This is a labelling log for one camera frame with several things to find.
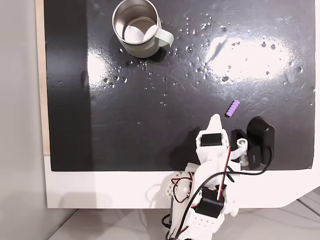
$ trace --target water droplet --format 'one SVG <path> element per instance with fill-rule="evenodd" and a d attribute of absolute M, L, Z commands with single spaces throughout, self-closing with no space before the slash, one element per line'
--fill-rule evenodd
<path fill-rule="evenodd" d="M 228 76 L 224 76 L 223 78 L 222 78 L 222 82 L 226 82 L 226 81 L 228 81 L 229 80 L 229 77 Z"/>
<path fill-rule="evenodd" d="M 299 73 L 299 74 L 302 74 L 302 72 L 304 71 L 304 69 L 301 67 L 301 66 L 298 66 L 296 68 L 296 71 Z"/>
<path fill-rule="evenodd" d="M 187 52 L 191 53 L 191 52 L 192 52 L 192 47 L 187 46 L 187 47 L 186 47 L 186 50 L 187 50 Z"/>

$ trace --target black wire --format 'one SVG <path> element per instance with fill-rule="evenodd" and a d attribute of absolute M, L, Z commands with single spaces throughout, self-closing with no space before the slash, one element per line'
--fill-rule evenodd
<path fill-rule="evenodd" d="M 318 217 L 320 217 L 320 213 L 318 213 L 316 210 L 314 210 L 313 208 L 309 207 L 307 204 L 305 204 L 303 201 L 301 201 L 299 198 L 297 199 L 297 201 L 299 203 L 301 203 L 303 206 L 305 206 L 307 209 L 309 209 L 311 212 L 313 212 L 315 215 L 317 215 Z"/>
<path fill-rule="evenodd" d="M 226 175 L 226 174 L 239 174 L 239 175 L 250 175 L 250 176 L 257 176 L 257 175 L 261 175 L 263 174 L 270 166 L 271 162 L 272 162 L 272 158 L 273 158 L 273 150 L 271 147 L 269 147 L 269 150 L 270 150 L 270 159 L 269 159 L 269 162 L 267 163 L 267 165 L 264 167 L 264 169 L 260 172 L 242 172 L 242 171 L 222 171 L 222 172 L 217 172 L 213 175 L 211 175 L 210 177 L 208 177 L 199 187 L 198 189 L 194 192 L 194 194 L 192 195 L 188 205 L 186 206 L 186 209 L 184 210 L 184 213 L 183 213 L 183 216 L 182 216 L 182 219 L 181 219 L 181 222 L 180 222 L 180 226 L 178 228 L 178 231 L 176 232 L 175 234 L 175 237 L 173 240 L 177 240 L 180 233 L 181 233 L 181 229 L 184 225 L 184 222 L 186 220 L 186 217 L 187 217 L 187 213 L 193 203 L 193 201 L 195 200 L 196 196 L 198 195 L 198 193 L 201 191 L 201 189 L 213 178 L 215 178 L 216 176 L 219 176 L 219 175 Z"/>
<path fill-rule="evenodd" d="M 163 226 L 165 226 L 167 229 L 171 228 L 171 224 L 169 223 L 165 223 L 165 220 L 170 217 L 170 213 L 165 215 L 162 219 L 161 219 L 161 223 Z"/>

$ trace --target black component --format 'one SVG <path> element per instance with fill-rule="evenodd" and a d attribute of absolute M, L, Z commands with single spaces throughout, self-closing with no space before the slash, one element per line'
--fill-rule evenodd
<path fill-rule="evenodd" d="M 236 129 L 231 132 L 231 148 L 237 149 L 237 140 L 238 139 L 246 139 L 248 141 L 248 162 L 249 169 L 253 170 L 260 167 L 261 164 L 261 147 L 256 144 L 251 138 L 249 138 L 244 131 L 241 129 Z"/>
<path fill-rule="evenodd" d="M 202 198 L 200 203 L 196 206 L 195 212 L 203 214 L 213 218 L 217 218 L 221 210 L 224 208 L 225 198 L 221 196 L 220 200 L 217 201 L 218 190 L 211 190 L 204 186 L 202 188 Z"/>
<path fill-rule="evenodd" d="M 266 165 L 269 159 L 275 153 L 275 127 L 268 123 L 261 116 L 254 117 L 246 127 L 247 139 L 251 139 L 255 144 L 260 146 L 261 158 L 260 161 Z"/>
<path fill-rule="evenodd" d="M 222 145 L 222 134 L 221 133 L 212 133 L 204 134 L 200 140 L 201 147 L 207 146 L 221 146 Z"/>

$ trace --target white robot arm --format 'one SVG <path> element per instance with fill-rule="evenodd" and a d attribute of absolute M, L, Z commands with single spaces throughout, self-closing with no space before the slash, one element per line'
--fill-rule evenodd
<path fill-rule="evenodd" d="M 167 240 L 211 240 L 226 214 L 233 217 L 238 214 L 240 175 L 221 173 L 239 172 L 241 166 L 248 165 L 248 140 L 237 139 L 238 148 L 231 151 L 227 132 L 222 128 L 220 116 L 215 114 L 195 142 L 201 165 L 188 163 L 185 171 L 174 172 L 167 187 L 172 199 Z"/>

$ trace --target wooden edge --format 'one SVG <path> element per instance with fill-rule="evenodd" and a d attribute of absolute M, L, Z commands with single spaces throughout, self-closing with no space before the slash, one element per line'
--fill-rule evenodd
<path fill-rule="evenodd" d="M 50 156 L 44 0 L 35 0 L 35 22 L 43 155 Z"/>

